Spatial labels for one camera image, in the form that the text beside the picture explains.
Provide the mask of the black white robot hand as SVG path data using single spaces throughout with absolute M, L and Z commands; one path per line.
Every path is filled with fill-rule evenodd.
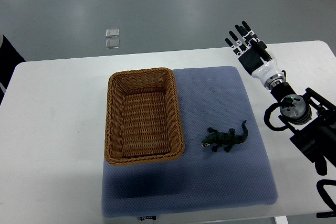
M 225 42 L 238 57 L 245 71 L 259 79 L 267 90 L 284 83 L 286 72 L 277 68 L 277 60 L 250 26 L 243 20 L 241 25 L 235 25 L 235 29 L 239 35 L 230 30 L 231 38 L 226 38 Z

